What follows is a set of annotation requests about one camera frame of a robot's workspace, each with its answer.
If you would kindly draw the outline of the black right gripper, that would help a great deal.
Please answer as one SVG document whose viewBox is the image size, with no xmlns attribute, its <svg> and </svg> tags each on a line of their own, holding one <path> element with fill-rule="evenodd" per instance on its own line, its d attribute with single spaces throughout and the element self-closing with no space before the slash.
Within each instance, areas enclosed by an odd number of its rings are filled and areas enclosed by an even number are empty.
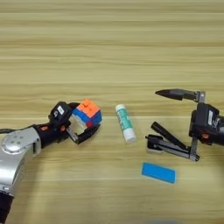
<svg viewBox="0 0 224 224">
<path fill-rule="evenodd" d="M 211 104 L 205 103 L 206 93 L 204 91 L 188 91 L 184 89 L 163 89 L 156 92 L 173 100 L 182 101 L 183 99 L 197 102 L 197 108 L 192 112 L 190 121 L 189 136 L 192 138 L 190 152 L 183 150 L 174 143 L 166 142 L 161 136 L 148 135 L 147 148 L 150 151 L 165 151 L 173 155 L 190 158 L 192 161 L 198 161 L 197 155 L 198 142 L 202 144 L 224 145 L 224 116 Z"/>
</svg>

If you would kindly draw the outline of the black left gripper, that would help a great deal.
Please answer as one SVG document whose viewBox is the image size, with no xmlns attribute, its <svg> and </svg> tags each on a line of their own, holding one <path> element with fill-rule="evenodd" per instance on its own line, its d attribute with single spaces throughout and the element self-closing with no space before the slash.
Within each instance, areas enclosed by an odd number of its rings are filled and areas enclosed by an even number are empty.
<svg viewBox="0 0 224 224">
<path fill-rule="evenodd" d="M 76 109 L 80 104 L 78 102 L 70 102 L 68 106 L 71 110 Z M 70 122 L 61 125 L 53 125 L 50 123 L 35 125 L 34 129 L 37 131 L 41 147 L 45 148 L 50 144 L 60 143 L 69 137 L 76 143 L 81 144 L 87 141 L 95 132 L 100 128 L 100 124 L 96 124 L 92 127 L 86 128 L 78 136 L 75 133 L 72 133 L 70 128 Z"/>
</svg>

